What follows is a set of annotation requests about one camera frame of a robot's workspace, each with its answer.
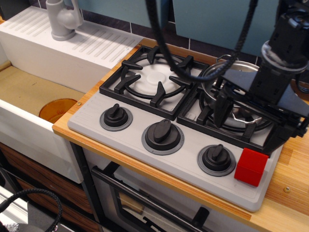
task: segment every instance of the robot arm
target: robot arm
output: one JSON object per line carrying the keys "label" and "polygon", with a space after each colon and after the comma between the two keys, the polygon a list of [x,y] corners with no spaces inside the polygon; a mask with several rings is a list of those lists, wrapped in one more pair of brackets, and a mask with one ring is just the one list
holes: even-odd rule
{"label": "robot arm", "polygon": [[263,152],[271,153],[290,137],[303,136],[309,124],[309,106],[290,87],[308,65],[309,1],[284,0],[278,8],[275,30],[262,47],[262,64],[256,73],[228,70],[218,91],[214,123],[221,127],[233,104],[273,123]]}

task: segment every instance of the white burner cap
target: white burner cap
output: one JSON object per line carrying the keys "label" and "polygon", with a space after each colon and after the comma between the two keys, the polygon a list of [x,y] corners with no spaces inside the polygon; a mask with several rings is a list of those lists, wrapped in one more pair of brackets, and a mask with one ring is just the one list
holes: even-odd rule
{"label": "white burner cap", "polygon": [[166,79],[165,75],[160,72],[151,72],[146,77],[147,82],[154,86],[157,86],[159,81],[164,83],[165,79]]}
{"label": "white burner cap", "polygon": [[169,76],[176,76],[176,74],[170,71],[168,65],[148,65],[138,71],[137,74],[141,75],[141,79],[134,82],[132,87],[139,93],[155,95],[159,82],[162,83],[166,93],[171,93],[179,88],[179,85],[169,79]]}

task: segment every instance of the oven window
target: oven window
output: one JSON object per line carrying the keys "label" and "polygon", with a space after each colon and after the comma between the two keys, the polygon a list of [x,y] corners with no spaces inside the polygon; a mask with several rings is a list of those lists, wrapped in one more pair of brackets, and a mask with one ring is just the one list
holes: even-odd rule
{"label": "oven window", "polygon": [[126,194],[112,189],[118,216],[139,231],[146,232],[186,232],[166,217],[156,213]]}

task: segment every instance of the stove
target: stove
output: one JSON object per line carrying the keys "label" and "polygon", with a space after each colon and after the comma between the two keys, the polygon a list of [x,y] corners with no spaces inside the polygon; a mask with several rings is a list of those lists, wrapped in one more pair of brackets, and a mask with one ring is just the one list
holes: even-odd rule
{"label": "stove", "polygon": [[[203,75],[209,67],[192,56],[173,59],[192,75]],[[71,117],[68,127],[256,211],[282,147],[267,154],[257,187],[234,178],[244,148],[261,152],[272,125],[248,112],[237,115],[235,107],[235,114],[216,128],[204,88],[171,71],[158,47],[142,46]]]}

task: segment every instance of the teal wall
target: teal wall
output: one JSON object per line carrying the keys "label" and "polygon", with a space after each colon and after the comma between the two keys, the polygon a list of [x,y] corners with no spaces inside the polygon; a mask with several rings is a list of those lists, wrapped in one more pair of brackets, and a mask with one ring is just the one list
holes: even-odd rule
{"label": "teal wall", "polygon": [[[173,0],[176,31],[180,36],[234,49],[242,29],[249,0]],[[274,30],[279,0],[259,0],[243,47],[259,55]]]}
{"label": "teal wall", "polygon": [[[71,5],[71,0],[64,0]],[[78,0],[83,10],[150,27],[145,0]],[[168,22],[169,0],[156,0],[161,26]]]}

